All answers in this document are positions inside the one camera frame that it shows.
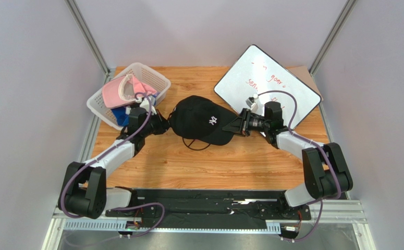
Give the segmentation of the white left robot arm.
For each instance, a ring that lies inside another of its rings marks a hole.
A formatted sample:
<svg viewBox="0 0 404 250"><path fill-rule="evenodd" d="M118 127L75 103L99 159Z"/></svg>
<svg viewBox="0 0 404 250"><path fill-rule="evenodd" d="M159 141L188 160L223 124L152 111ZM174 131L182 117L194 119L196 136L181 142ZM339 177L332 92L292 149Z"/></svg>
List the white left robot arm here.
<svg viewBox="0 0 404 250"><path fill-rule="evenodd" d="M114 143L85 162L70 163L66 169L58 208L70 218L98 218L107 210L128 207L133 189L107 187L106 180L118 167L134 158L149 135L165 133L170 125L159 111L134 108Z"/></svg>

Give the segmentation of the black NY baseball cap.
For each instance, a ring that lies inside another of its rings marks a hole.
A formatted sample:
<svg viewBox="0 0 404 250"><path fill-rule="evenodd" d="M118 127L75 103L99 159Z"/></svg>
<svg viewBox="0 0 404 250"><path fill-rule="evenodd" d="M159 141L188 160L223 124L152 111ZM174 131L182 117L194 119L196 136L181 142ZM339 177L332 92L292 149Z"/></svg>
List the black NY baseball cap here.
<svg viewBox="0 0 404 250"><path fill-rule="evenodd" d="M223 127L236 118L234 112L213 101L192 95L175 106L168 121L174 133L184 139L223 146L234 136L234 133L224 131Z"/></svg>

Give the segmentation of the light pink cap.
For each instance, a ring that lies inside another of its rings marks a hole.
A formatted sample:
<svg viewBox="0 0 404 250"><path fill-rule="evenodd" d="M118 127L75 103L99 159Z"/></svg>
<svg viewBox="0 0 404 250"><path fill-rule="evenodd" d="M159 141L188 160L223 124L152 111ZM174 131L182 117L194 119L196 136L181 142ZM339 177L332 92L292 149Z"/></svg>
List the light pink cap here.
<svg viewBox="0 0 404 250"><path fill-rule="evenodd" d="M156 95L158 91L148 84L141 82L133 74L118 77L102 87L104 104L110 109L134 103L136 101L136 93Z"/></svg>

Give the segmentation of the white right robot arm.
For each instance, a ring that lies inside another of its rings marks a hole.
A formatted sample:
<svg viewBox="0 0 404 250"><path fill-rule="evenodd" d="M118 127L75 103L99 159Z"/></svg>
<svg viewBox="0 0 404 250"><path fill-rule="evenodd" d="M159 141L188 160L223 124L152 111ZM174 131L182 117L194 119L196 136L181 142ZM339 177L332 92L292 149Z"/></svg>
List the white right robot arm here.
<svg viewBox="0 0 404 250"><path fill-rule="evenodd" d="M284 124L283 109L278 102L267 102L263 115L244 108L223 131L240 136L249 136L251 131L262 132L268 144L302 161L304 182L284 193L289 207L311 204L322 198L340 198L343 192L353 188L341 147L337 143L320 144L290 130Z"/></svg>

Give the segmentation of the blue cap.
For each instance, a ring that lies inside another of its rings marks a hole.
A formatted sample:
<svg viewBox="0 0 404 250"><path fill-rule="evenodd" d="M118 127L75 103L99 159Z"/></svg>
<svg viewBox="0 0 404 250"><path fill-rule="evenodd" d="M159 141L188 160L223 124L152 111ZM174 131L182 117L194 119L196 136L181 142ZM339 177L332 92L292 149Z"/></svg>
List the blue cap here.
<svg viewBox="0 0 404 250"><path fill-rule="evenodd" d="M141 108L136 100L128 105L112 109L112 113L116 118L117 124L121 127L133 125L140 127L149 114L144 108Z"/></svg>

